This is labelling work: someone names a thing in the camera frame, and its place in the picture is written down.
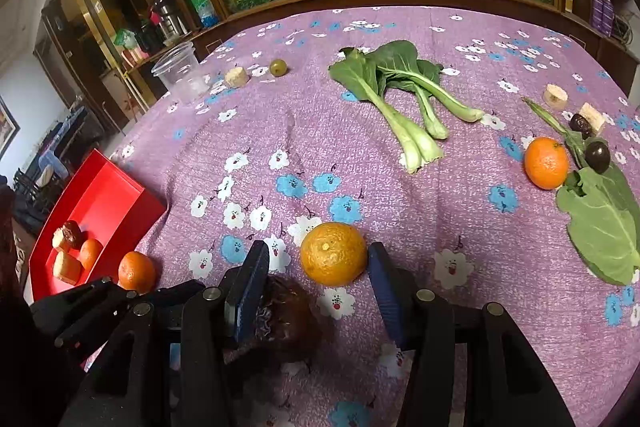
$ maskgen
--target green leaf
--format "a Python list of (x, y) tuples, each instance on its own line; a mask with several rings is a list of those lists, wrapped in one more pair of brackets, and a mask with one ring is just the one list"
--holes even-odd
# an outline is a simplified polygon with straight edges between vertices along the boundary
[[(580, 169), (577, 176), (579, 182), (572, 176), (570, 183), (574, 185), (563, 185), (556, 194), (558, 209), (571, 215), (567, 225), (569, 237), (585, 262), (596, 267), (601, 279), (629, 284), (640, 266), (640, 254), (634, 216), (616, 204), (628, 203), (628, 195), (623, 196), (625, 187), (628, 188), (626, 180), (621, 187), (622, 180), (616, 172), (600, 176), (590, 167)], [(583, 196), (576, 187), (580, 187)]]

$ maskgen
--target red box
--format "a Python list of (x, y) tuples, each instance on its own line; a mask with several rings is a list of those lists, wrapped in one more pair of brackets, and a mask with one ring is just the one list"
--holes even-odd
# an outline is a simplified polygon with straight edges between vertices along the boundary
[[(108, 275), (118, 281), (118, 265), (135, 249), (166, 205), (145, 187), (94, 150), (73, 176), (51, 211), (29, 259), (33, 299), (55, 295), (72, 286), (53, 277), (57, 251), (51, 246), (53, 233), (73, 219), (87, 239), (103, 245), (94, 267), (82, 270), (78, 285)], [(78, 257), (78, 250), (69, 250)]]

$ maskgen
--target clear plastic container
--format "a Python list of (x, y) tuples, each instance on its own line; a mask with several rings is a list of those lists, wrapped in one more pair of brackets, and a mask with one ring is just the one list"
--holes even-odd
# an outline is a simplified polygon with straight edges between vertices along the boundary
[(191, 41), (178, 44), (166, 52), (151, 73), (162, 80), (171, 94), (183, 103), (193, 102), (209, 89)]

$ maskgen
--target table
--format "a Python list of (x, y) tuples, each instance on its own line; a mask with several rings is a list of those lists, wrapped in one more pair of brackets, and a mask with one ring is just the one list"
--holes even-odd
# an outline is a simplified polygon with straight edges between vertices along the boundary
[[(395, 39), (442, 63), (443, 85), (488, 114), (468, 124), (436, 105), (450, 130), (446, 156), (413, 176), (398, 165), (400, 146), (380, 113), (354, 102), (327, 74), (340, 48), (368, 52)], [(286, 76), (270, 75), (274, 58), (287, 62)], [(606, 113), (603, 136), (639, 194), (640, 116), (578, 43), (489, 14), (363, 7), (247, 29), (203, 61), (212, 86), (236, 64), (251, 69), (247, 86), (190, 105), (168, 94), (114, 160), (168, 202), (168, 213), (140, 244), (162, 265), (161, 285), (192, 277), (215, 284), (241, 263), (251, 239), (264, 239), (286, 248), (272, 266), (308, 290), (322, 327), (332, 330), (310, 370), (285, 364), (280, 374), (247, 386), (242, 410), (256, 425), (270, 417), (286, 427), (348, 427), (354, 418), (359, 426), (389, 426), (398, 414), (411, 354), (399, 353), (386, 336), (369, 279), (325, 288), (300, 267), (305, 231), (330, 220), (353, 223), (368, 242), (382, 241), (418, 284), (453, 303), (503, 303), (576, 425), (599, 424), (640, 360), (640, 304), (623, 299), (619, 322), (610, 321), (607, 303), (621, 299), (623, 289), (590, 275), (554, 192), (535, 188), (520, 161), (533, 136), (559, 138), (520, 100), (541, 102), (553, 83), (569, 94), (558, 118), (569, 119), (584, 102)], [(419, 121), (410, 95), (393, 91), (388, 101)], [(255, 219), (262, 206), (271, 213), (264, 230)]]

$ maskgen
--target plastic bottle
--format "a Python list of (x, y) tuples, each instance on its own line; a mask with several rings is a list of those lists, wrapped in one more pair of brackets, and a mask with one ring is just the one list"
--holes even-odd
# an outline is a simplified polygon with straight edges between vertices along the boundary
[(210, 0), (191, 0), (191, 4), (198, 12), (198, 17), (202, 21), (202, 25), (205, 28), (210, 28), (216, 24), (220, 19), (216, 15)]

